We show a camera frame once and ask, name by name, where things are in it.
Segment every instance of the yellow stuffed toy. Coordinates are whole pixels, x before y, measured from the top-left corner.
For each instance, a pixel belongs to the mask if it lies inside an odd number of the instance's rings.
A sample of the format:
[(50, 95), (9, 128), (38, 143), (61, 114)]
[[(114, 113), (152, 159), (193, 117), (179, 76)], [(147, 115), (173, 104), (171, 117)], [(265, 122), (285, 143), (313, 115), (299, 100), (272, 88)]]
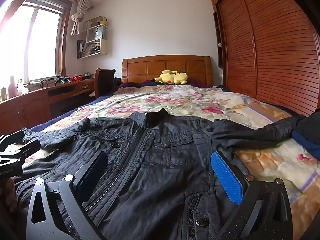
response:
[(164, 70), (160, 77), (152, 79), (151, 82), (161, 82), (163, 84), (185, 84), (188, 75), (179, 71)]

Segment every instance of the blue gripper pad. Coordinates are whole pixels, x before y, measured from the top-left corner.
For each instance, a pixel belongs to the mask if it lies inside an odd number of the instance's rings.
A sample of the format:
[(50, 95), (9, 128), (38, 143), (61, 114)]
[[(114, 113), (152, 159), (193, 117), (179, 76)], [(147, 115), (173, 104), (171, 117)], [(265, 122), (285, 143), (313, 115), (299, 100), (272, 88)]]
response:
[(229, 199), (239, 205), (243, 198), (242, 185), (218, 152), (211, 155), (211, 167)]

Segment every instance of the human hand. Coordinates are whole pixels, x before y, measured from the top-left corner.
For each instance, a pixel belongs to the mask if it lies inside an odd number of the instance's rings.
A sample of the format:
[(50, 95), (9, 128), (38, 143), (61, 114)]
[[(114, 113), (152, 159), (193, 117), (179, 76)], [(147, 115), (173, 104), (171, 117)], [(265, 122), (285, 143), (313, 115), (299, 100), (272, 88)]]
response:
[(14, 213), (17, 210), (16, 189), (14, 188), (13, 178), (9, 178), (5, 184), (5, 187), (0, 189), (0, 196), (4, 195), (5, 202), (10, 208), (10, 211)]

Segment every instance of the jacket sleeve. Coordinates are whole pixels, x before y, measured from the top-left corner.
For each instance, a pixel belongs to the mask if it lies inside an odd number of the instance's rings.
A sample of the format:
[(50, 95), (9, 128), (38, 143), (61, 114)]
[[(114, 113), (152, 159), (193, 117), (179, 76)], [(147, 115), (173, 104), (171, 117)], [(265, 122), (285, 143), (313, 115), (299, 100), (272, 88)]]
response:
[[(239, 157), (237, 155), (234, 154), (234, 149), (233, 147), (225, 147), (221, 141), (217, 140), (215, 138), (215, 133), (217, 132), (217, 128), (216, 128), (216, 122), (219, 121), (219, 120), (215, 120), (215, 122), (211, 122), (207, 119), (203, 119), (201, 118), (200, 119), (200, 127), (201, 127), (201, 130), (206, 134), (208, 135), (209, 137), (211, 137), (211, 143), (212, 143), (212, 152), (216, 152), (216, 151), (220, 151), (224, 154), (224, 156), (227, 158), (227, 160), (233, 164), (233, 165), (236, 165), (240, 170), (241, 172), (244, 174), (244, 175), (247, 175), (249, 174), (249, 171), (247, 169), (247, 167), (244, 165), (244, 163), (239, 159)], [(226, 123), (229, 123), (229, 124), (237, 124), (235, 122), (232, 122), (230, 120), (221, 120), (221, 121), (226, 121)], [(249, 130), (252, 130), (246, 126), (243, 126), (243, 125), (239, 125), (239, 127), (243, 127), (244, 129), (249, 129)]]
[(225, 148), (263, 149), (291, 138), (293, 125), (303, 115), (288, 117), (256, 130), (230, 120), (215, 120), (212, 138)]

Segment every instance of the wooden headboard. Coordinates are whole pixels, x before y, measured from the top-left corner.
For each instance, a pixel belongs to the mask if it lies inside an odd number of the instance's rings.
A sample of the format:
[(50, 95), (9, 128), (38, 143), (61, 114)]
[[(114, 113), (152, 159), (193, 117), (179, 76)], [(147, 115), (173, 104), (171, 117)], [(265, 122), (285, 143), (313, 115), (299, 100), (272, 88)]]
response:
[(188, 75), (188, 83), (212, 86), (209, 56), (159, 55), (122, 61), (122, 82), (142, 83), (161, 75), (164, 70), (177, 70)]

